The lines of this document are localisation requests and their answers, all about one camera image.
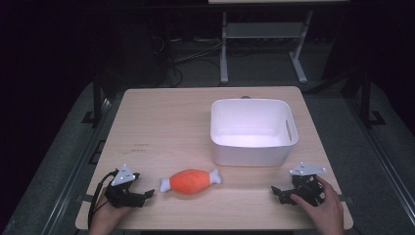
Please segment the white plastic bin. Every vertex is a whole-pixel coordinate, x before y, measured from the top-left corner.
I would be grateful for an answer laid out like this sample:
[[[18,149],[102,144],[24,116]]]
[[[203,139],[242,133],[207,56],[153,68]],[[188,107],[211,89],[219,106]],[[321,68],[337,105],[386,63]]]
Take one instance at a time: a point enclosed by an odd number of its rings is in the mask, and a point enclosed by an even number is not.
[[[290,106],[274,99],[222,99],[211,105],[213,161],[280,166],[299,141]]]

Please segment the person's left hand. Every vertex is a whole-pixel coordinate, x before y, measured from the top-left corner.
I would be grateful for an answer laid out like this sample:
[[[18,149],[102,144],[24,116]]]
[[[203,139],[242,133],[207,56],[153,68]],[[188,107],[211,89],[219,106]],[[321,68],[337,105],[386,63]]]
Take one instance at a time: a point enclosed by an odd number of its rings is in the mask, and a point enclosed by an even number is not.
[[[110,235],[116,226],[132,211],[132,208],[115,208],[108,202],[105,196],[106,189],[103,189],[97,202],[88,229],[88,235]]]

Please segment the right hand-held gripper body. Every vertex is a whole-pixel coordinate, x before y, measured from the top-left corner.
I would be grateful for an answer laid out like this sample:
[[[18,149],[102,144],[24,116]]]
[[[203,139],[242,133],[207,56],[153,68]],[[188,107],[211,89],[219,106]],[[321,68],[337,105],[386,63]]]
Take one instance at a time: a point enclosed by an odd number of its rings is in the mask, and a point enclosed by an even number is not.
[[[323,202],[321,194],[323,186],[316,179],[319,173],[325,173],[326,168],[301,162],[298,166],[290,170],[294,189],[290,194],[295,194],[312,206],[318,206]]]

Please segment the black metal post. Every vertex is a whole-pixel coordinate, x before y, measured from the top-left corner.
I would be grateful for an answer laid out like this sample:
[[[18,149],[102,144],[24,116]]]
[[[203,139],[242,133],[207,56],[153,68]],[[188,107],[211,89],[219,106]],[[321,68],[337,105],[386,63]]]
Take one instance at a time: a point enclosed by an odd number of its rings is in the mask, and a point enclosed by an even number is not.
[[[362,80],[361,98],[360,98],[360,116],[367,128],[374,125],[385,125],[386,122],[378,111],[372,111],[370,108],[371,98],[371,80],[365,77]]]
[[[94,76],[92,88],[93,110],[85,113],[82,119],[82,123],[90,123],[93,127],[96,127],[99,124],[102,117],[102,90],[98,74]]]

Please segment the white metal stand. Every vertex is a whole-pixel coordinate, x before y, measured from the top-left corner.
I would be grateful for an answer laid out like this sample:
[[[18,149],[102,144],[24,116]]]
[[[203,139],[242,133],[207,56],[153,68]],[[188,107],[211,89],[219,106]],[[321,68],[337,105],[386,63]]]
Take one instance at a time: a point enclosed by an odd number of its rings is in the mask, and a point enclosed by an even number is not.
[[[229,82],[227,44],[233,39],[296,39],[297,47],[289,53],[292,66],[300,84],[307,84],[307,77],[300,63],[300,53],[308,34],[315,8],[330,4],[346,4],[349,0],[207,0],[211,6],[238,7],[252,10],[254,7],[270,10],[272,7],[304,7],[305,16],[297,22],[231,23],[229,11],[222,11],[221,49],[219,56],[220,83]]]

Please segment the orange plush drumstick toy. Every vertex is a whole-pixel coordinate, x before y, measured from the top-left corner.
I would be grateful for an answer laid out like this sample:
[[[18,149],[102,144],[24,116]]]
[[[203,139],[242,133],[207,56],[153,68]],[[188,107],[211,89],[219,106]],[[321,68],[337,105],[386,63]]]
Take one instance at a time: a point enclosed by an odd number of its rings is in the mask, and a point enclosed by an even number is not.
[[[211,171],[186,169],[161,179],[160,191],[174,191],[183,195],[194,195],[206,190],[212,184],[220,184],[221,176],[217,169]]]

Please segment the person's right hand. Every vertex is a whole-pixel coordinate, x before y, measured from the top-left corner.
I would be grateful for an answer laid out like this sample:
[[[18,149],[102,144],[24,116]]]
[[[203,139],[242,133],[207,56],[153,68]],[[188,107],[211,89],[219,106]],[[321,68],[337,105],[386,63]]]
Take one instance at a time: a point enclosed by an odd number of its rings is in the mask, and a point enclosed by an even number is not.
[[[296,194],[290,198],[307,213],[320,235],[345,235],[344,207],[337,191],[323,178],[317,176],[316,180],[324,189],[325,200],[321,205],[314,207]]]

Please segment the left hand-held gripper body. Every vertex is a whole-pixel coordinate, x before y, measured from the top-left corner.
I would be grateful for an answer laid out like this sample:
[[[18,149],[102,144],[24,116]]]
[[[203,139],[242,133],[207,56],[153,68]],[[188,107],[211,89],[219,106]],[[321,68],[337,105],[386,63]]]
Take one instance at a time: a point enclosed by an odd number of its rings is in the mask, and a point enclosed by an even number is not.
[[[134,182],[131,169],[124,164],[119,169],[115,178],[107,186],[105,196],[115,208],[141,208],[146,200],[142,194],[131,193],[130,186]]]

